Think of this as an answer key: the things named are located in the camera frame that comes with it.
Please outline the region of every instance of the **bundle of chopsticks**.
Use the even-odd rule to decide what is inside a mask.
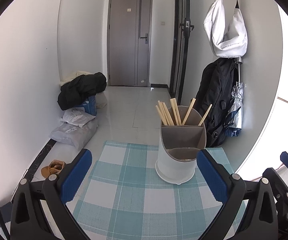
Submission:
[[[180,112],[179,112],[179,108],[177,106],[177,102],[176,102],[176,99],[175,98],[172,98],[170,99],[170,102],[171,102],[171,106],[172,106],[172,110],[173,110],[173,114],[174,114],[174,119],[175,119],[175,122],[176,122],[176,125],[185,125],[188,117],[189,117],[189,114],[191,113],[191,110],[194,106],[194,103],[195,103],[196,99],[193,98],[192,101],[191,101],[191,104],[190,106],[188,107],[188,111],[184,117],[184,120],[183,122],[181,121],[181,117],[180,117]],[[168,111],[167,107],[166,107],[166,104],[164,102],[160,102],[158,101],[158,106],[155,106],[156,109],[157,109],[157,112],[158,112],[158,115],[160,116],[161,120],[162,120],[162,123],[164,125],[170,125],[170,126],[175,126],[174,122],[173,122],[173,119],[171,117],[171,114],[170,112]],[[198,126],[201,126],[202,123],[204,122],[205,118],[207,117],[210,109],[211,109],[212,105],[209,106],[209,108],[207,109],[205,115],[203,116],[203,118],[201,119],[200,123]]]

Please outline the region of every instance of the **checkered tablecloth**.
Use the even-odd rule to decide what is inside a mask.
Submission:
[[[155,170],[158,146],[107,141],[73,212],[92,240],[198,239],[221,207],[201,172],[172,185]],[[233,173],[222,148],[209,153]],[[233,235],[243,204],[229,233]]]

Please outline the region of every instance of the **backpack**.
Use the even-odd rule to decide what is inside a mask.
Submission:
[[[233,58],[218,58],[203,70],[194,109],[204,116],[212,104],[204,121],[207,147],[219,146],[225,140],[224,122],[231,107],[231,93],[236,81],[238,65]]]

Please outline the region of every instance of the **silver screw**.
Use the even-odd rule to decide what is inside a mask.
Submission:
[[[27,182],[27,179],[21,179],[20,184],[21,184],[21,185],[25,185],[26,182]]]
[[[268,184],[268,179],[262,178],[262,182],[263,182],[264,184]]]
[[[48,179],[49,179],[50,181],[56,180],[56,178],[57,178],[56,174],[52,174],[52,175],[50,175],[50,176],[48,177]]]
[[[232,174],[232,178],[235,179],[235,180],[239,180],[241,177],[240,177],[240,175],[238,175],[236,173],[233,173]]]

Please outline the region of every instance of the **brown shoe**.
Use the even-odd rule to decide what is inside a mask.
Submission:
[[[41,174],[44,178],[47,179],[51,174],[59,174],[65,165],[65,162],[54,160],[49,166],[41,169]]]

